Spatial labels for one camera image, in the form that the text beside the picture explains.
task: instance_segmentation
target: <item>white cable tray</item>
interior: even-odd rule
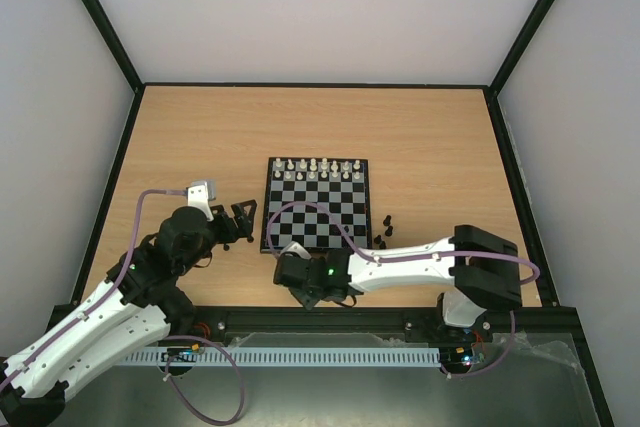
[[[438,349],[236,347],[228,350],[240,367],[440,367]],[[119,366],[164,366],[164,347],[145,347]],[[227,359],[210,347],[202,354],[184,353],[172,366],[225,367]]]

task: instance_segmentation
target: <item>black robotic arm segment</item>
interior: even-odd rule
[[[305,309],[311,310],[318,302],[344,302],[351,295],[359,295],[349,284],[351,249],[334,249],[326,258],[313,258],[300,251],[284,249],[273,276],[273,283],[289,289],[291,295]]]

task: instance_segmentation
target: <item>wooden table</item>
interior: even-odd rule
[[[389,247],[473,224],[526,255],[480,90],[156,86],[145,91],[85,294],[126,250],[142,190],[214,178],[217,203],[258,201],[256,242],[216,248],[209,268],[191,270],[178,285],[196,305],[298,305],[273,285],[273,257],[259,253],[270,156],[369,159],[372,222],[382,232],[382,219],[393,216]],[[147,199],[138,240],[185,202]],[[429,307],[443,290],[397,287],[368,293],[358,305]],[[540,305],[534,283],[523,298],[525,306]]]

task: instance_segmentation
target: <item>white robotic arm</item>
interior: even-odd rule
[[[0,366],[0,417],[11,427],[49,425],[66,402],[120,359],[169,333],[187,333],[195,309],[177,279],[210,257],[216,244],[253,240],[256,202],[233,205],[230,218],[222,206],[209,207],[210,181],[195,182],[186,195],[188,205],[142,240],[130,265],[123,256],[71,314]]]
[[[476,257],[465,257],[473,251]],[[515,262],[487,258],[516,256],[515,244],[473,226],[455,228],[446,237],[414,247],[368,250],[337,249],[313,258],[292,242],[282,250],[274,283],[289,288],[307,309],[319,301],[341,303],[349,296],[399,285],[442,284],[443,322],[471,327],[485,310],[510,311],[522,306],[519,268]]]

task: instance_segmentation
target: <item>white ceiling panel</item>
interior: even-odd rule
[[[101,0],[145,81],[488,83],[535,0]]]

